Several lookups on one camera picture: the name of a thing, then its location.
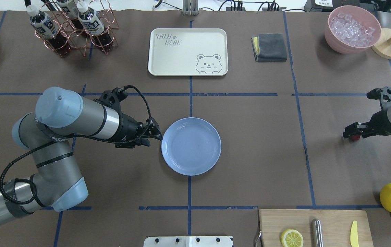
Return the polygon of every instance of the pink bowl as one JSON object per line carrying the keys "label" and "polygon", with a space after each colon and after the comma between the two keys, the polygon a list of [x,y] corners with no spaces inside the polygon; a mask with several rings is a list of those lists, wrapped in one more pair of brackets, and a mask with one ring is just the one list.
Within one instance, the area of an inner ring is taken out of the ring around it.
{"label": "pink bowl", "polygon": [[[343,43],[343,41],[338,39],[331,31],[330,21],[334,17],[336,17],[340,12],[352,15],[352,19],[355,19],[357,22],[359,22],[362,26],[366,28],[368,27],[375,28],[375,32],[372,34],[372,36],[374,36],[374,42],[369,44],[368,47],[354,47],[345,44]],[[340,52],[342,54],[354,54],[354,53],[362,52],[368,49],[369,47],[372,47],[380,39],[380,36],[381,36],[381,25],[378,22],[378,20],[375,18],[375,16],[371,14],[369,11],[357,6],[345,5],[334,9],[331,12],[327,24],[325,26],[325,39],[328,45],[336,52]]]}

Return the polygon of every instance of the bear illustration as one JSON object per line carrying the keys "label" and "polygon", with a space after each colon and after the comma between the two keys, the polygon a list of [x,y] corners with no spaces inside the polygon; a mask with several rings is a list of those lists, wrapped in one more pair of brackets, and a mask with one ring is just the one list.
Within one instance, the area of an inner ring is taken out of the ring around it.
{"label": "bear illustration", "polygon": [[198,63],[195,69],[200,74],[219,74],[222,70],[220,63],[220,55],[205,56],[203,54],[197,55]]}

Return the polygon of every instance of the plastic bottle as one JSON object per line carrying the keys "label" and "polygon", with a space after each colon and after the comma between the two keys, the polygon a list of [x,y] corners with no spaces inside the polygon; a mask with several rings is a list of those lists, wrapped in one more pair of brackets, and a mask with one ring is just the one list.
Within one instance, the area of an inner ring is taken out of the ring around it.
{"label": "plastic bottle", "polygon": [[57,0],[58,5],[62,11],[67,15],[76,29],[83,30],[83,24],[78,20],[78,8],[76,7],[76,0]]}
{"label": "plastic bottle", "polygon": [[106,32],[106,27],[99,19],[96,10],[89,8],[84,2],[78,2],[76,6],[80,11],[78,19],[89,34],[92,35],[93,41],[98,49],[105,53],[111,51],[113,48],[113,40],[109,33]]}
{"label": "plastic bottle", "polygon": [[30,15],[29,20],[32,27],[37,30],[40,37],[49,42],[62,58],[67,56],[70,53],[70,45],[67,42],[67,38],[62,36],[59,32],[59,27],[54,25],[54,22],[48,14],[39,11],[34,5],[26,7],[26,11]]}

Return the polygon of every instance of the wooden cutting board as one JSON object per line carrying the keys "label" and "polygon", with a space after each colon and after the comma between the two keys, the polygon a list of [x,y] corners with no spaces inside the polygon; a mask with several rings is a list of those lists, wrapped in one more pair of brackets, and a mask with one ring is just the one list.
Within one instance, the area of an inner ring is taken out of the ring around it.
{"label": "wooden cutting board", "polygon": [[312,209],[260,209],[259,222],[264,247],[282,247],[280,235],[284,230],[295,229],[304,238],[304,247],[314,247],[311,221],[322,223],[325,247],[351,247],[349,236],[354,220],[358,222],[360,247],[374,247],[366,211],[312,210]]}

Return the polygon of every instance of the dish towel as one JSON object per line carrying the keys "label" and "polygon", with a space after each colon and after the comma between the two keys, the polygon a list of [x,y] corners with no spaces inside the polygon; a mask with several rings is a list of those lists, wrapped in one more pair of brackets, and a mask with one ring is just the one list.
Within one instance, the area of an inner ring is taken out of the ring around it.
{"label": "dish towel", "polygon": [[286,61],[282,33],[260,33],[252,36],[252,44],[257,62]]}

